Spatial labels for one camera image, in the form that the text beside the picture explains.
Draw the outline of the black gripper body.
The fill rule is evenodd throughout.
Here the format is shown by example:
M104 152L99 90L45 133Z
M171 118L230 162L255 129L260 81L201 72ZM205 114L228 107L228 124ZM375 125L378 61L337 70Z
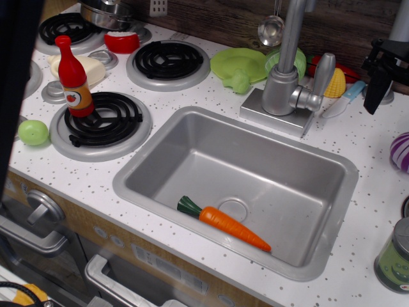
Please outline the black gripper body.
M361 66L367 74L373 76L375 72L386 73L391 79L407 79L408 67L401 67L397 62L408 64L408 42L388 39L374 39L372 50Z

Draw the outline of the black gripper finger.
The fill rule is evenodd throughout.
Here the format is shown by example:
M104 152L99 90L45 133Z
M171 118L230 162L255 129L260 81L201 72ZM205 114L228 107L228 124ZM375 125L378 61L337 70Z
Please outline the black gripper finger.
M381 68L374 72L367 86L364 108L374 115L385 94L388 92L392 79L385 69Z

